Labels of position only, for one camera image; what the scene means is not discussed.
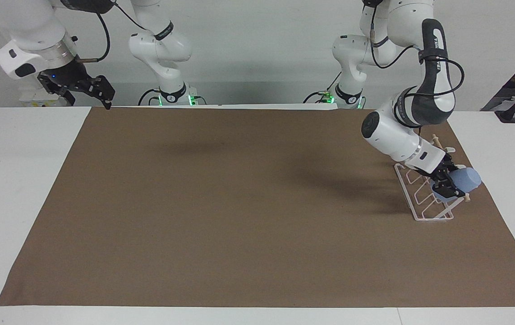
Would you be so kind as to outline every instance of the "white wall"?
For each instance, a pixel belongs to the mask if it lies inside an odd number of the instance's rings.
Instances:
[[[119,0],[132,13],[129,0]],[[300,102],[326,88],[340,66],[331,54],[334,39],[359,33],[359,0],[165,1],[176,28],[194,43],[191,61],[181,64],[188,81],[210,103]],[[105,37],[94,14],[57,10],[83,57],[100,56]],[[451,58],[467,72],[458,91],[460,110],[482,108],[515,73],[515,2],[437,0]],[[105,14],[113,49],[104,62],[89,64],[114,84],[114,104],[134,105],[155,87],[153,74],[134,59],[127,40],[138,29],[115,8]],[[0,36],[0,47],[4,44]],[[416,52],[389,70],[367,68],[367,107],[421,83]],[[18,106],[16,86],[0,70],[0,106]],[[97,103],[77,95],[79,105]]]

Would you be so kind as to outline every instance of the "white table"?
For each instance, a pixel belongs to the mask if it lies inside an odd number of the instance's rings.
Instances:
[[[268,105],[261,109],[333,109]],[[0,108],[0,291],[89,107]],[[515,236],[515,125],[494,113],[456,112],[451,127]],[[3,325],[357,324],[511,325],[515,308],[0,307]]]

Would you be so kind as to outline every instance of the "black cable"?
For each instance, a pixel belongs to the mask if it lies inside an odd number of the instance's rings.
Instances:
[[[142,105],[142,101],[143,101],[143,99],[144,99],[144,98],[146,98],[146,96],[147,96],[149,93],[158,93],[158,92],[159,92],[159,90],[157,90],[157,89],[153,89],[153,88],[152,88],[152,89],[150,89],[150,90],[148,90],[148,91],[146,91],[146,92],[142,95],[142,98],[140,98],[140,99],[139,99],[138,106],[141,106],[141,105]]]
[[[203,96],[195,96],[193,97],[194,99],[203,99],[203,102],[207,105],[207,101],[205,98],[203,98]]]
[[[443,93],[433,93],[433,94],[413,93],[413,94],[406,94],[406,95],[404,95],[404,98],[413,97],[413,96],[425,96],[425,97],[442,96],[442,95],[451,94],[454,91],[457,91],[458,89],[460,89],[460,87],[462,87],[462,85],[464,84],[464,80],[466,80],[466,72],[464,71],[464,68],[462,68],[462,66],[458,62],[452,61],[452,60],[450,60],[448,58],[436,58],[433,61],[448,62],[450,64],[455,65],[460,70],[460,74],[461,74],[460,83],[458,83],[458,86],[452,88],[449,91],[444,91]]]
[[[103,61],[107,56],[109,55],[109,50],[111,50],[111,37],[109,36],[109,30],[107,29],[107,24],[105,24],[105,20],[103,20],[103,17],[100,13],[97,13],[97,17],[99,17],[99,21],[101,22],[101,25],[103,26],[103,31],[105,31],[105,39],[107,39],[107,48],[105,49],[105,53],[97,59],[97,62]]]
[[[140,29],[143,29],[144,31],[146,31],[146,30],[147,30],[147,29],[145,29],[143,26],[141,26],[140,24],[138,24],[138,23],[137,23],[137,21],[134,21],[134,20],[133,20],[133,18],[132,18],[128,13],[126,13],[126,12],[125,12],[125,10],[123,10],[123,8],[121,8],[121,7],[117,4],[117,0],[115,0],[115,1],[113,2],[113,5],[114,5],[114,6],[116,6],[116,7],[117,7],[117,9],[121,10],[121,12],[122,12],[123,14],[125,14],[125,16],[126,16],[126,17],[128,17],[128,18],[129,18],[129,20],[130,20],[132,23],[134,23],[137,27],[140,27]]]
[[[157,99],[157,100],[159,100],[159,97],[151,97],[151,98],[150,98],[150,100],[149,100],[149,101],[148,101],[148,103],[147,103],[149,106],[151,106],[151,101],[152,101],[153,99]]]
[[[316,95],[321,95],[321,96],[323,96],[323,95],[324,95],[324,93],[320,93],[319,91],[317,91],[317,92],[315,92],[315,93],[312,93],[312,94],[310,94],[309,96],[307,96],[307,97],[303,100],[303,103],[304,103],[304,104],[305,104],[305,103],[307,103],[307,102],[309,101],[309,99],[310,99],[310,98],[312,98],[312,97],[314,97],[314,96],[316,96]]]
[[[336,83],[336,81],[338,81],[338,78],[339,78],[341,75],[342,75],[342,72],[340,71],[340,73],[336,76],[336,78],[334,79],[334,81],[332,81],[332,83],[330,84],[330,86],[328,86],[328,87],[326,88],[326,91],[330,91],[330,88],[331,88],[332,86],[334,86],[334,83]]]
[[[373,34],[373,31],[374,31],[373,21],[374,21],[374,19],[376,18],[376,12],[377,12],[377,8],[374,8],[374,9],[373,9],[373,15],[372,15],[372,26],[371,26],[371,29],[370,29],[370,35],[372,35],[372,34]],[[397,58],[395,58],[395,59],[394,59],[394,61],[392,61],[390,64],[388,64],[388,65],[386,65],[386,66],[381,66],[381,65],[377,62],[377,60],[376,60],[376,54],[375,54],[375,53],[374,53],[374,51],[373,51],[373,49],[374,49],[374,48],[373,48],[373,45],[374,45],[373,41],[374,41],[373,39],[370,39],[370,45],[371,45],[371,47],[372,47],[372,58],[373,58],[373,62],[374,62],[374,63],[376,64],[376,66],[377,66],[378,68],[380,68],[380,69],[387,69],[387,68],[390,68],[390,66],[394,65],[394,64],[395,64],[395,63],[396,63],[396,62],[397,62],[397,61],[402,57],[402,55],[404,55],[404,53],[405,53],[406,51],[408,51],[409,49],[414,48],[414,46],[408,46],[408,47],[406,47],[405,49],[403,49],[403,50],[402,50],[402,52],[400,52],[400,54],[398,54],[398,57],[397,57]]]
[[[105,48],[105,53],[99,58],[80,58],[77,59],[77,62],[80,63],[96,63],[103,61],[108,55],[109,50],[111,50],[111,37],[109,36],[109,30],[107,29],[107,25],[105,24],[105,20],[100,13],[96,13],[97,17],[99,17],[99,21],[101,22],[101,26],[103,26],[103,31],[105,31],[105,39],[107,39],[107,48]]]

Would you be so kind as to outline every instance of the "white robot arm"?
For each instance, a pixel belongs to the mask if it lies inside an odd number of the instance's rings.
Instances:
[[[161,0],[131,0],[138,24],[145,29],[129,39],[134,57],[147,64],[156,74],[163,104],[190,104],[194,88],[184,82],[176,62],[188,61],[191,43],[178,31],[161,8]]]
[[[434,183],[432,189],[439,195],[445,198],[463,197],[466,188],[471,190],[472,186],[461,187],[454,182],[452,173],[458,168],[451,156],[414,131],[447,120],[455,107],[454,91],[464,79],[461,66],[448,58],[444,29],[439,21],[433,19],[433,0],[363,2],[365,7],[360,27],[366,36],[348,35],[338,39],[334,48],[334,55],[337,54],[336,58],[342,64],[342,80],[336,86],[336,99],[344,100],[340,96],[342,92],[352,96],[350,101],[353,103],[359,100],[365,74],[357,66],[375,65],[375,61],[381,65],[393,60],[395,51],[391,50],[390,42],[406,49],[418,49],[424,75],[422,85],[394,95],[370,113],[363,123],[362,134],[369,144],[394,161],[403,162],[430,177]],[[449,64],[455,64],[462,72],[462,81],[455,88],[451,85]],[[348,97],[345,98],[346,104],[342,107],[350,105]]]
[[[37,74],[50,94],[75,101],[70,91],[99,99],[108,109],[115,90],[105,76],[91,78],[77,55],[74,42],[55,17],[54,7],[105,13],[109,0],[0,0],[0,26],[11,41],[0,49],[0,65],[13,79]]]

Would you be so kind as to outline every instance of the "blue cup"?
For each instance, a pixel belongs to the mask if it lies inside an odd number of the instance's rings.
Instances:
[[[474,168],[458,169],[457,171],[450,172],[450,177],[454,181],[454,185],[464,193],[470,193],[482,184],[482,178]],[[449,203],[458,198],[445,198],[436,192],[434,192],[434,195],[444,203]]]

